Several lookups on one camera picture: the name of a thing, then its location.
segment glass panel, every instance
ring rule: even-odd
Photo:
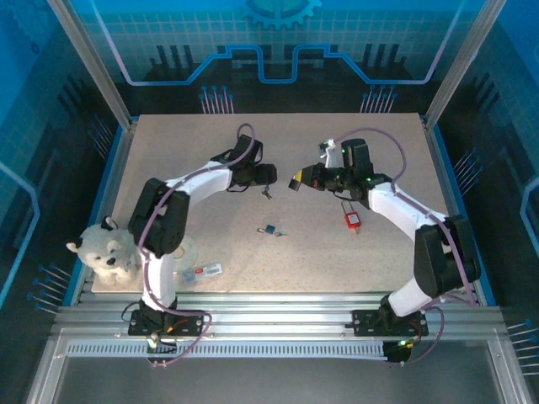
[[[72,5],[133,114],[424,112],[483,0]]]
[[[0,56],[0,396],[23,402],[117,124],[46,1],[0,0]]]
[[[538,16],[533,0],[507,2],[439,122],[508,325],[539,321]]]

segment padlock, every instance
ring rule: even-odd
[[[348,205],[350,205],[350,211],[347,212],[346,208],[344,207],[344,204],[348,202]],[[346,225],[349,229],[355,229],[356,231],[359,230],[361,226],[361,219],[360,216],[357,214],[357,212],[354,210],[354,207],[352,206],[352,203],[349,200],[343,200],[340,205],[343,208],[344,212],[344,219],[346,220]]]

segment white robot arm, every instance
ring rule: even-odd
[[[232,171],[228,168],[211,170],[220,166],[219,162],[208,162],[203,169],[209,169],[207,173],[202,173],[191,180],[180,185],[175,192],[187,194],[189,196],[188,209],[206,199],[212,194],[226,191],[232,184]],[[184,177],[169,179],[165,186],[172,188]],[[148,265],[149,283],[152,293],[157,301],[163,306],[170,307],[176,300],[176,285],[173,281],[173,254],[165,253],[160,258],[154,252],[149,252],[150,259]],[[152,300],[144,285],[142,300],[153,310],[160,311],[159,306]]]
[[[146,182],[141,192],[128,225],[137,245],[160,199],[170,189],[184,181],[171,193],[144,240],[145,253],[149,256],[147,271],[150,290],[145,282],[140,307],[144,317],[151,319],[161,328],[166,328],[162,307],[175,309],[176,305],[173,253],[184,237],[189,210],[210,195],[229,190],[231,187],[269,185],[277,180],[277,170],[273,164],[260,164],[263,145],[256,140],[241,161],[223,167],[224,163],[233,162],[242,156],[250,143],[249,136],[241,135],[234,149],[213,157],[204,167],[197,170],[200,172],[198,175],[187,175],[167,181],[152,178]],[[142,251],[139,253],[142,260],[145,260],[144,253]]]
[[[469,282],[481,274],[468,221],[459,215],[448,217],[422,205],[406,195],[385,174],[374,173],[369,150],[363,139],[345,141],[337,147],[333,140],[319,145],[325,163],[303,168],[289,187],[297,191],[301,185],[336,193],[350,192],[352,200],[362,203],[388,218],[402,230],[414,245],[414,276],[401,289],[381,302],[388,327],[391,322],[409,316],[428,305],[434,298],[462,287],[455,254],[445,252],[449,245],[440,223],[451,232],[456,242]]]

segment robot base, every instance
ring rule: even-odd
[[[352,322],[346,326],[354,329],[355,337],[421,337],[429,335],[429,327],[424,315],[419,311],[409,316],[394,317],[388,321],[381,310],[354,310]]]
[[[171,305],[175,309],[177,301]],[[131,337],[149,337],[157,333],[163,337],[199,337],[204,328],[204,315],[177,316],[161,311],[154,311],[140,301],[140,309],[131,313],[128,335]]]

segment work surface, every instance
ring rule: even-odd
[[[296,172],[320,162],[317,144],[358,127],[395,135],[408,157],[399,186],[446,213],[440,183],[417,114],[219,114],[143,115],[125,167],[113,217],[127,226],[144,183],[184,176],[236,144],[236,130],[252,124],[264,143],[264,161],[277,166],[272,199],[260,187],[220,192],[189,210],[186,235],[198,247],[196,265],[221,263],[224,273],[178,290],[215,292],[351,292],[400,288],[413,272],[413,245],[393,223],[355,203],[359,234],[344,223],[340,200],[329,192],[288,188]],[[395,176],[402,167],[396,146],[363,132],[375,172]],[[257,229],[275,226],[286,235]],[[128,291],[105,288],[94,292]],[[141,283],[133,286],[141,290]]]

